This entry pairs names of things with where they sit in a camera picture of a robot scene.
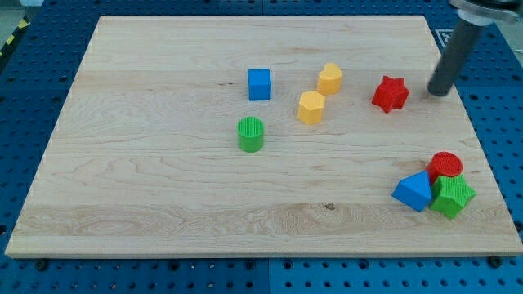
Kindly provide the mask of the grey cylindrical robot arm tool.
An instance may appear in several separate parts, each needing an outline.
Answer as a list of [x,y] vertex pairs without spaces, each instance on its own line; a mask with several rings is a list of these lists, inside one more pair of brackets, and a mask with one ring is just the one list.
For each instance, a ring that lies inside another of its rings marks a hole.
[[513,23],[520,16],[521,0],[450,0],[458,22],[427,84],[434,96],[446,96],[485,28],[496,20]]

